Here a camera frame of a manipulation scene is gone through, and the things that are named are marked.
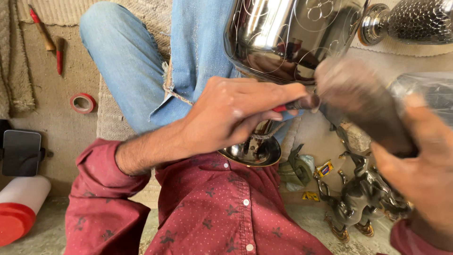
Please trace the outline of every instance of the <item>hairy forearm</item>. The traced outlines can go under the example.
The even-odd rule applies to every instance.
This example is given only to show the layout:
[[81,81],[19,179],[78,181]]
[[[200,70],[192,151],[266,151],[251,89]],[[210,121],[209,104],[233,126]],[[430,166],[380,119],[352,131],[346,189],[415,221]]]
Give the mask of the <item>hairy forearm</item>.
[[185,142],[183,120],[121,144],[115,154],[119,169],[130,176],[146,174],[161,163],[193,156]]

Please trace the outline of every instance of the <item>red lid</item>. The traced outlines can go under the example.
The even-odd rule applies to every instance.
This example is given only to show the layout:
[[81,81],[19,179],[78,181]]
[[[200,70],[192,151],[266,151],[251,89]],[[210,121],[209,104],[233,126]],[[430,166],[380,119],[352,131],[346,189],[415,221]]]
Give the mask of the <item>red lid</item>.
[[34,211],[28,206],[0,203],[0,247],[27,234],[35,220]]

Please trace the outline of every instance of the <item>textured metal vase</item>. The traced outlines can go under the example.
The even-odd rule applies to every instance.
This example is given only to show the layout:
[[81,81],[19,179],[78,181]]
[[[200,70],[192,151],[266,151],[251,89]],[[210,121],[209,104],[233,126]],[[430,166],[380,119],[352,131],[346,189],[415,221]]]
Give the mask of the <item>textured metal vase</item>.
[[385,4],[368,8],[359,28],[365,46],[384,37],[404,44],[453,43],[453,0],[402,0],[390,10]]
[[[349,48],[367,0],[236,0],[224,33],[225,54],[244,75],[277,84],[314,84],[314,71]],[[261,123],[256,134],[271,131]],[[275,138],[250,138],[219,151],[250,166],[276,163]]]

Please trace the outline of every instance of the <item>shirt sleeve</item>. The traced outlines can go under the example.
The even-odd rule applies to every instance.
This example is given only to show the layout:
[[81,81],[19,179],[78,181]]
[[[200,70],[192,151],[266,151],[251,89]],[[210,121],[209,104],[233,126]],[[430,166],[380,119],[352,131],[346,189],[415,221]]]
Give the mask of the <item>shirt sleeve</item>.
[[402,220],[392,228],[390,234],[391,245],[402,255],[452,255],[452,252],[439,250],[427,243],[423,238],[416,235],[408,224],[407,220]]
[[120,142],[97,139],[76,159],[79,175],[66,211],[65,254],[138,254],[150,209],[127,198],[150,175],[131,177],[116,165]]

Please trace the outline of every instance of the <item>white plastic container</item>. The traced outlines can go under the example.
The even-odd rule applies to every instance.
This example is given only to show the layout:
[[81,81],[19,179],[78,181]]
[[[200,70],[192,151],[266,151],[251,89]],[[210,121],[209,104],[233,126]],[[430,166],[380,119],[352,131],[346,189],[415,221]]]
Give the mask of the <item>white plastic container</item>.
[[28,233],[50,191],[47,178],[16,177],[0,191],[0,246]]

